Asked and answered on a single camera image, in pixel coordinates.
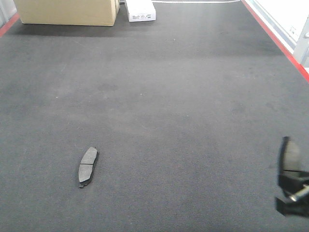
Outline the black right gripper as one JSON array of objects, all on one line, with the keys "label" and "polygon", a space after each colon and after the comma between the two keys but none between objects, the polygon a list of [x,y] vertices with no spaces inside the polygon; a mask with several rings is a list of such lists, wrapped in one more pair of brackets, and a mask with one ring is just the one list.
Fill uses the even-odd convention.
[{"label": "black right gripper", "polygon": [[284,216],[309,216],[309,173],[304,171],[284,174],[284,159],[289,136],[282,138],[278,161],[278,186],[284,198],[275,198],[276,210]]}]

